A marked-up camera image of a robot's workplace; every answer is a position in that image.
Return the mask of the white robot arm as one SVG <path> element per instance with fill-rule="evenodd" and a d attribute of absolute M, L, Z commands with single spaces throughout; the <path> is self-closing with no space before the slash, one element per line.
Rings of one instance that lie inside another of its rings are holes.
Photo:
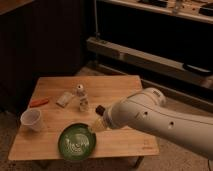
<path fill-rule="evenodd" d="M 90 130 L 128 126 L 213 160 L 213 117 L 176 112 L 165 108 L 165 102 L 161 91 L 146 88 L 107 107 Z"/>

